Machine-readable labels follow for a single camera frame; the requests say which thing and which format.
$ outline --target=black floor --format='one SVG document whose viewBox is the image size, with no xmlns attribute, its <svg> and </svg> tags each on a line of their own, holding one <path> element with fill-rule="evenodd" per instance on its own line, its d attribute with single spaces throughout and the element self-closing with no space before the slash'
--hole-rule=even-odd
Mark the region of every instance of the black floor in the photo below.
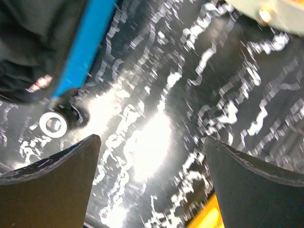
<svg viewBox="0 0 304 228">
<path fill-rule="evenodd" d="M 47 101 L 1 104 L 0 161 L 16 169 L 96 133 L 88 223 L 178 227 L 212 190 L 207 135 L 304 172 L 303 58 L 301 38 L 223 1 L 125 0 L 74 101 L 87 125 L 50 139 Z"/>
</svg>

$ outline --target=bolt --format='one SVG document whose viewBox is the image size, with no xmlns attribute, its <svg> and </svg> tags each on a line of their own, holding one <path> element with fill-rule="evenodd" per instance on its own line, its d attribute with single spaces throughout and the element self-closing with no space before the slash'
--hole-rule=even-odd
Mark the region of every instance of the bolt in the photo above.
<svg viewBox="0 0 304 228">
<path fill-rule="evenodd" d="M 268 25 L 274 18 L 275 11 L 271 6 L 262 6 L 258 11 L 258 19 L 262 24 Z"/>
</svg>

